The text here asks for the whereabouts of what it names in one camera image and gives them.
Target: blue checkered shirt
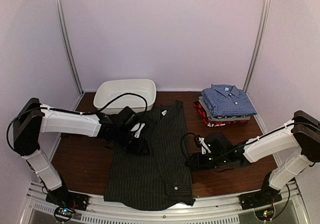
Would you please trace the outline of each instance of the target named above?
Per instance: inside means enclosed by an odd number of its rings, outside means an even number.
[[[201,92],[213,117],[252,116],[257,112],[247,94],[235,85],[211,85]]]

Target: white backdrop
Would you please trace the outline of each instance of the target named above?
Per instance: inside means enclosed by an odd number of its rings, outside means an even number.
[[[85,91],[147,78],[158,90],[242,88],[262,0],[62,0]]]
[[[248,93],[268,131],[303,110],[320,120],[320,0],[272,0]],[[280,154],[285,162],[291,151]],[[296,178],[312,224],[320,210],[320,164]]]
[[[18,223],[32,178],[7,145],[9,122],[31,97],[72,109],[79,98],[68,66],[54,0],[0,0],[0,223]],[[58,134],[44,133],[47,155]]]

